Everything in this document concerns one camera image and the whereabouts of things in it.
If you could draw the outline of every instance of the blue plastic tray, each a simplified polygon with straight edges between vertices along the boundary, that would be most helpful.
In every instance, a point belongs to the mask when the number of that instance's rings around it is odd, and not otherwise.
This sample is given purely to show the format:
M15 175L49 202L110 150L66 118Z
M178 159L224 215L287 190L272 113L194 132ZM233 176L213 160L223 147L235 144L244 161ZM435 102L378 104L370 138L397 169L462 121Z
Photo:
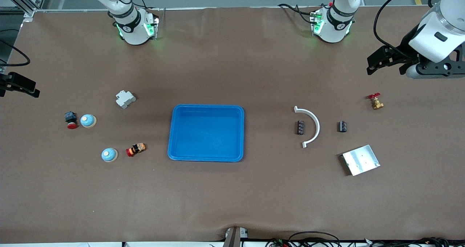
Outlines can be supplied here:
M238 162L244 155L240 106L177 105L171 118L168 156L176 161Z

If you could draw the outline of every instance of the light blue ball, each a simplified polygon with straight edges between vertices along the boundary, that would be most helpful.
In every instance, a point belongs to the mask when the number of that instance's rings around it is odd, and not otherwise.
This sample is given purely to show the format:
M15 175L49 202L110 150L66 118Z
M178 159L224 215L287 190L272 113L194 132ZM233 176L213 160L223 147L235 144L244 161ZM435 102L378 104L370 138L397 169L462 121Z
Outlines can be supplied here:
M97 122L97 118L91 114L85 114L81 117L81 125L85 128L91 128Z
M102 160L109 163L118 158L118 152L113 148L106 148L102 151Z

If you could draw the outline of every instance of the brown tabletop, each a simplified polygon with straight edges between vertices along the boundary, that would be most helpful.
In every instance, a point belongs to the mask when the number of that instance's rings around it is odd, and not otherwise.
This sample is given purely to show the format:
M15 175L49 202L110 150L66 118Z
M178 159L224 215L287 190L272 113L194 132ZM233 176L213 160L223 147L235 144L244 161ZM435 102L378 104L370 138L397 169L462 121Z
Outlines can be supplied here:
M10 70L37 81L40 97L0 100L1 242L219 240L234 225L249 237L465 238L465 82L394 67L367 76L377 9L361 8L338 44L281 9L169 11L141 46L120 40L106 12L35 14L17 41L32 62ZM396 45L426 10L388 7L379 34ZM138 98L127 109L121 90ZM376 92L385 108L374 111L365 96ZM242 106L242 161L169 159L181 103ZM321 123L306 149L314 130L294 106ZM67 111L97 124L68 130ZM138 142L147 150L128 158ZM337 156L367 144L380 168L347 176ZM100 159L107 147L115 162Z

